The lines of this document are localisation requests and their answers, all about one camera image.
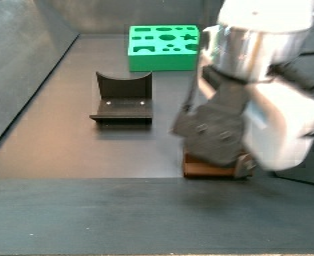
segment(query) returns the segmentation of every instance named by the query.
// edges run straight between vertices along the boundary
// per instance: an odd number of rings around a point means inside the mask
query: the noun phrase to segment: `black stand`
[[[116,79],[99,72],[101,95],[96,115],[101,128],[150,128],[152,124],[152,73],[136,79]]]

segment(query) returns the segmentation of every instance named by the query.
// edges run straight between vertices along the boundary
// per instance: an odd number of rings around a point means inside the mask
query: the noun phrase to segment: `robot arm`
[[[314,0],[226,0],[218,25],[206,29],[202,59],[222,75],[248,82],[244,146],[272,171],[301,164],[314,142],[305,136],[314,132],[314,98],[270,73],[299,56],[313,25]]]

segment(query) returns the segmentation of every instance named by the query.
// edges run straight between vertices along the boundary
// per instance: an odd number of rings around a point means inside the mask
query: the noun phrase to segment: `green block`
[[[130,70],[194,70],[199,30],[194,25],[132,26]]]

